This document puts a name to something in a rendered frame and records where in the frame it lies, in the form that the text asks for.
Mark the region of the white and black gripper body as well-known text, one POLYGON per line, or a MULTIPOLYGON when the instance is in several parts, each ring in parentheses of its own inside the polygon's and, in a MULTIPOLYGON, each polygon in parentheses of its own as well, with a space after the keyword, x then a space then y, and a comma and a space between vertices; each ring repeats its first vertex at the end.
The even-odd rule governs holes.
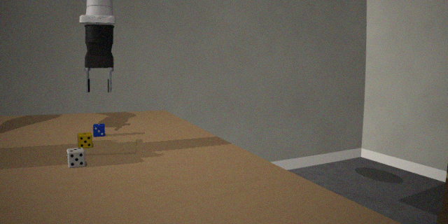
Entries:
POLYGON ((109 6, 88 6, 79 22, 85 24, 85 68, 113 67, 113 28, 116 18, 109 6))

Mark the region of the yellow die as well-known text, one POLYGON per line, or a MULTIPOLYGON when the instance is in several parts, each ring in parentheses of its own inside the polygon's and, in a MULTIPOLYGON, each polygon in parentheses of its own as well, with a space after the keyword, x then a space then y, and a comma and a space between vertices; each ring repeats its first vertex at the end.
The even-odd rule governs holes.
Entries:
POLYGON ((78 147, 79 148, 92 147, 92 134, 90 132, 78 133, 78 147))

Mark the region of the blue die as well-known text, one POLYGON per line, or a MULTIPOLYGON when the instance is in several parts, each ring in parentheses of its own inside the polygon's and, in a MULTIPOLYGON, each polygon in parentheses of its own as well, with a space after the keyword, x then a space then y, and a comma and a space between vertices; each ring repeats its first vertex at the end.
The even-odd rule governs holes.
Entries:
POLYGON ((104 137, 105 136, 104 124, 94 124, 93 125, 93 136, 94 137, 104 137))

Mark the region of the white die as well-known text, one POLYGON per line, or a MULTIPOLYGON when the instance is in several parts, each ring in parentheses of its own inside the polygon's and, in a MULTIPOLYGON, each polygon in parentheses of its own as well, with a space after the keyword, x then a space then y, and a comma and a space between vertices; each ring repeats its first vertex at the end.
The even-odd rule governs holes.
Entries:
POLYGON ((85 151, 83 148, 68 148, 66 152, 69 168, 85 166, 85 151))

